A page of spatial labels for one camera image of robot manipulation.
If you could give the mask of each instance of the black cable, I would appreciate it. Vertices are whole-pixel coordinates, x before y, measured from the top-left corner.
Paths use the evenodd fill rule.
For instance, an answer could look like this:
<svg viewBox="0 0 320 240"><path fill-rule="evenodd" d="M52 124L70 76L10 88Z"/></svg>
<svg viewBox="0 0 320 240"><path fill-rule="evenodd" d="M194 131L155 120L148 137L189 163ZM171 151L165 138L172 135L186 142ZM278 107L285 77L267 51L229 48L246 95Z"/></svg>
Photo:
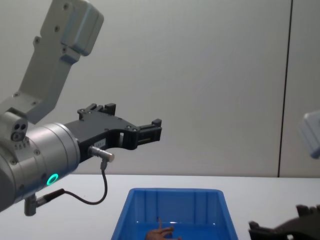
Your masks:
<svg viewBox="0 0 320 240"><path fill-rule="evenodd" d="M101 174L102 174L102 178L103 178L103 182L104 182L104 194L99 201L87 201L87 200L79 197L78 195L74 194L73 192L70 192L70 191L64 191L64 194L69 194L70 196L78 199L79 201L83 202L84 204L98 205L98 204L102 203L105 200L107 193L108 193L108 183L107 183L107 178L106 178L106 174L105 174L104 170L101 170Z"/></svg>

